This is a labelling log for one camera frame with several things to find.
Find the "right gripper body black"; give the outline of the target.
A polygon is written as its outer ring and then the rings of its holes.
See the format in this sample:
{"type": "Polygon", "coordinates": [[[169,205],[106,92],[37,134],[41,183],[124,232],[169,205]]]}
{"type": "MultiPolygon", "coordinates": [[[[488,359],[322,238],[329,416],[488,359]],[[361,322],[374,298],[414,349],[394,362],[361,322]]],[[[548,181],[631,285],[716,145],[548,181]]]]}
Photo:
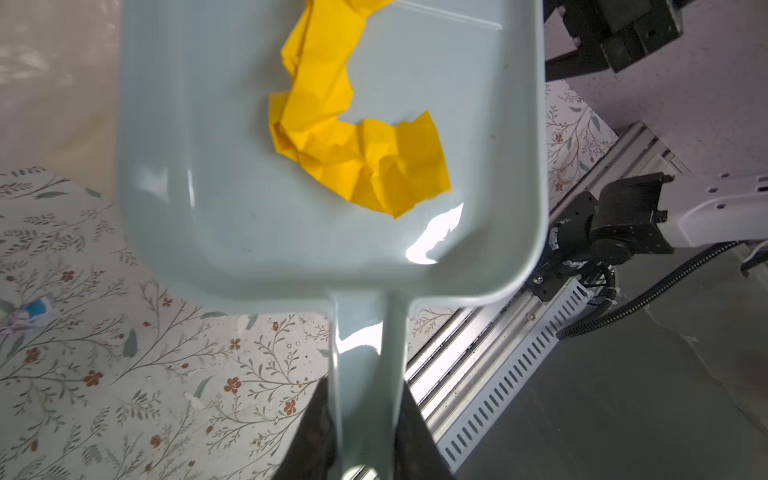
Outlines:
{"type": "Polygon", "coordinates": [[[683,8],[678,0],[545,0],[543,18],[558,14],[575,46],[546,61],[546,80],[628,68],[682,36],[683,8]]]}

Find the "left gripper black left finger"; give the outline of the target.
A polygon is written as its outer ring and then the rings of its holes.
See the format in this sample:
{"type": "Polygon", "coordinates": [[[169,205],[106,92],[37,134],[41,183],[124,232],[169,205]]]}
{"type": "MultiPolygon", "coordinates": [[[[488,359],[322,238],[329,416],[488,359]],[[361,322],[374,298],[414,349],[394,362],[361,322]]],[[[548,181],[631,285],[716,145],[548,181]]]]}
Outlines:
{"type": "Polygon", "coordinates": [[[321,378],[274,480],[323,480],[335,460],[335,434],[328,408],[328,378],[321,378]]]}

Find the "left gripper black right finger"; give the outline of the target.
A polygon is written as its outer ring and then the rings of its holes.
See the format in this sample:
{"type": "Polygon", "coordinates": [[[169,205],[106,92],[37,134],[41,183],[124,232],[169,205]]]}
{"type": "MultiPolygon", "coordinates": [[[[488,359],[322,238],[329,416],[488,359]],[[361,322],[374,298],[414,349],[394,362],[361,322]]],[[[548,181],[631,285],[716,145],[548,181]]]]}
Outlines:
{"type": "Polygon", "coordinates": [[[405,386],[395,433],[394,479],[452,480],[410,389],[405,386]]]}

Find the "teal plastic dustpan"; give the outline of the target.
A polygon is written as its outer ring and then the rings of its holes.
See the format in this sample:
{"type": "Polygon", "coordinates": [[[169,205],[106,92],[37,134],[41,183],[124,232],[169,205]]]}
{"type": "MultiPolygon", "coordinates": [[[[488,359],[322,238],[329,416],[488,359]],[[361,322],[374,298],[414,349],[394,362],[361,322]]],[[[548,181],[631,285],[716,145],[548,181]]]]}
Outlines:
{"type": "Polygon", "coordinates": [[[335,460],[394,479],[408,319],[482,306],[532,273],[549,220],[543,5],[369,3],[333,117],[436,125],[450,188],[398,218],[323,186],[274,145],[268,106],[307,78],[305,18],[325,1],[126,1],[116,203],[139,258],[177,295],[228,313],[330,322],[335,460]]]}

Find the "beige trash bin with liner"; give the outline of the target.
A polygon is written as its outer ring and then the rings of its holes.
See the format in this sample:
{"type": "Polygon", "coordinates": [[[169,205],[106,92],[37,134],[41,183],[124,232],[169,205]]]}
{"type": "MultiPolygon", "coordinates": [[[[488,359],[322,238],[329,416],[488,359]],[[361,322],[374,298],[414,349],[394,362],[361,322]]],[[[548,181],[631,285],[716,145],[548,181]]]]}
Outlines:
{"type": "Polygon", "coordinates": [[[118,1],[1,4],[1,181],[46,169],[115,196],[118,1]]]}

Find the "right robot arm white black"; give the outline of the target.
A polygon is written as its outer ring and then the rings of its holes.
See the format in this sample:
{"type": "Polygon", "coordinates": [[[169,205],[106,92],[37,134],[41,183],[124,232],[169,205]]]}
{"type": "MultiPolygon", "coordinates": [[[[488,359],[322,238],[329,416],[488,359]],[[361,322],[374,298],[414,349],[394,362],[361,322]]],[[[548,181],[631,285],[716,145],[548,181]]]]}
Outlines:
{"type": "MultiPolygon", "coordinates": [[[[559,13],[574,50],[545,64],[549,81],[607,69],[619,72],[681,37],[684,1],[546,1],[559,13]]],[[[581,192],[555,216],[543,254],[526,282],[542,301],[574,276],[602,277],[604,300],[555,330],[578,337],[634,314],[719,255],[767,238],[767,178],[651,173],[581,192]],[[619,308],[614,267],[641,254],[700,253],[619,308]]]]}

